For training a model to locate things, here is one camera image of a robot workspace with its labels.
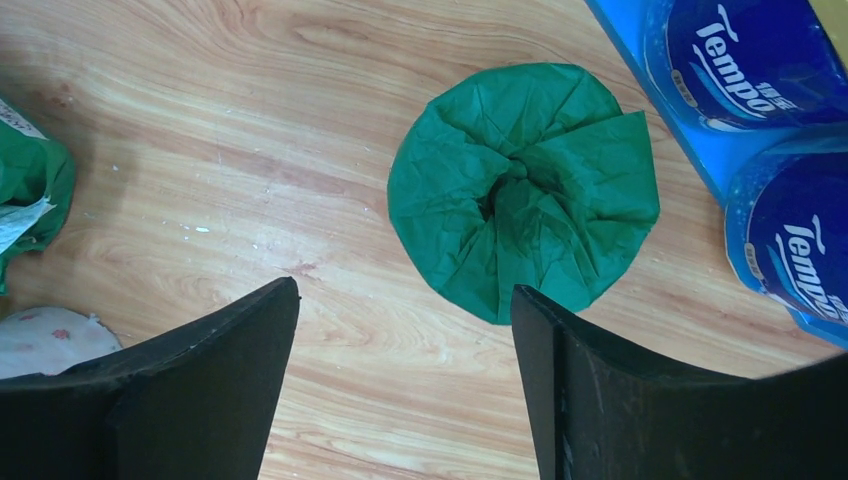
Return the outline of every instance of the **blue plastic wrap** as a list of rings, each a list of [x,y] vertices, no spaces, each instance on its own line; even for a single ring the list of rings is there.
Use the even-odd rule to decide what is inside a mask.
[[[848,120],[845,69],[808,0],[657,0],[648,74],[685,121],[720,130]]]
[[[749,158],[801,133],[796,128],[726,133],[681,120],[650,81],[645,65],[645,19],[649,18],[649,7],[656,2],[586,0],[586,3],[722,207],[727,204],[731,178]],[[832,128],[836,133],[845,131],[838,125]],[[803,330],[848,349],[848,327],[797,313],[793,317]]]
[[[820,320],[848,321],[848,141],[789,142],[731,182],[727,255],[743,284]]]

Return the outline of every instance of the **paper label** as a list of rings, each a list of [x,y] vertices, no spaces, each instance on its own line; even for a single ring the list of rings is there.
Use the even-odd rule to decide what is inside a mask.
[[[16,112],[12,107],[7,105],[3,100],[0,100],[0,121],[15,130],[23,133],[27,137],[40,138],[47,140],[47,137],[42,135],[31,123],[26,121],[24,117]]]
[[[5,252],[14,245],[21,235],[53,207],[55,205],[51,205],[48,198],[42,198],[27,207],[0,205],[0,252]]]

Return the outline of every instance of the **wood grain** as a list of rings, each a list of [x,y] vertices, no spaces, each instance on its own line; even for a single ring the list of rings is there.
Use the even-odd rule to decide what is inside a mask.
[[[0,92],[80,171],[9,307],[94,311],[132,344],[291,275],[303,310],[263,478],[538,478],[509,329],[425,286],[385,200],[430,99],[534,61],[649,113],[663,216],[587,319],[749,376],[835,353],[734,280],[721,211],[581,0],[4,0]]]

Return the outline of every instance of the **white round object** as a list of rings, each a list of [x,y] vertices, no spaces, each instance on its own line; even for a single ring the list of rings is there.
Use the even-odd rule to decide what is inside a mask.
[[[121,349],[95,316],[57,307],[33,308],[0,321],[0,379],[68,368]]]

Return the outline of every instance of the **green fabric bundle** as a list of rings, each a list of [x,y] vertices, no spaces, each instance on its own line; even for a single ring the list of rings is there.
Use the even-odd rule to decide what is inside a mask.
[[[0,99],[0,295],[9,261],[44,250],[59,233],[74,180],[68,150]]]
[[[573,65],[478,73],[415,122],[388,206],[427,283],[483,320],[510,323],[517,284],[585,309],[659,217],[644,113]]]

